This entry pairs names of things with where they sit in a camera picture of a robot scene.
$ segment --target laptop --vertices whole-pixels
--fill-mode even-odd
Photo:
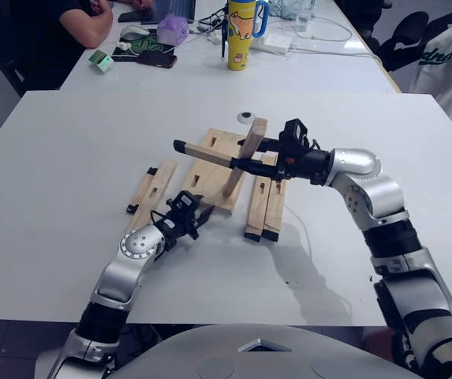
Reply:
[[[196,12],[196,0],[155,0],[150,11],[128,12],[119,17],[119,22],[125,17],[125,21],[141,21],[141,24],[158,24],[166,15],[185,17],[189,22],[194,20]]]

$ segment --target black t-shirt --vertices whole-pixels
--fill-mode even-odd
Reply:
[[[10,12],[17,33],[17,65],[32,81],[39,81],[36,87],[61,85],[84,52],[59,22],[71,9],[91,15],[90,0],[13,0]]]

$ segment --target wooden board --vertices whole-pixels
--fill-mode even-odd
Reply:
[[[286,196],[286,180],[271,181],[270,194],[267,199],[266,218],[262,236],[270,241],[277,242],[282,229],[283,203]]]
[[[250,127],[250,130],[248,131],[247,137],[245,138],[245,141],[243,145],[240,148],[240,153],[238,154],[238,158],[246,158],[250,159],[254,155],[254,153],[257,151],[257,148],[260,145],[260,142],[264,138],[264,134],[266,134],[267,129],[267,120],[264,118],[254,118],[254,121],[252,123],[252,126]],[[234,189],[236,188],[236,185],[240,181],[240,178],[243,174],[243,170],[240,168],[235,167],[228,179],[226,184],[224,185],[224,189],[222,193],[224,196],[230,196]]]
[[[157,173],[157,168],[150,167],[147,173],[144,175],[144,178],[141,179],[141,183],[136,189],[136,192],[133,195],[133,198],[129,202],[128,208],[125,210],[127,213],[131,213],[134,215],[136,210],[138,209],[138,205],[141,200],[144,198],[145,193],[148,191],[148,187],[151,185],[152,180],[154,179],[154,175]]]
[[[209,129],[200,145],[227,156],[236,157],[240,152],[240,145],[237,143],[244,138],[245,136],[240,134]],[[214,205],[216,208],[232,213],[245,174],[241,174],[236,188],[230,196],[226,197],[222,194],[222,191],[230,172],[230,168],[221,167],[201,159],[195,159],[194,164],[185,177],[182,189],[188,190],[195,195],[203,195],[204,197],[201,202],[204,204]]]
[[[275,158],[275,156],[264,155],[263,163],[273,166],[275,165]],[[260,237],[263,233],[270,187],[271,179],[265,178],[264,176],[256,176],[244,234],[246,238],[256,242],[260,241]]]
[[[176,168],[175,160],[163,160],[129,223],[129,230],[144,227],[150,222],[150,211],[157,208]]]

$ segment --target water bottle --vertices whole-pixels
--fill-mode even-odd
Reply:
[[[298,32],[306,32],[313,18],[313,8],[316,0],[300,0],[299,12],[296,15],[296,30]]]

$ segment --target power strip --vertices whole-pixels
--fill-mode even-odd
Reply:
[[[267,53],[285,55],[291,44],[292,37],[269,33],[260,38],[254,38],[250,48],[253,50],[266,51]]]

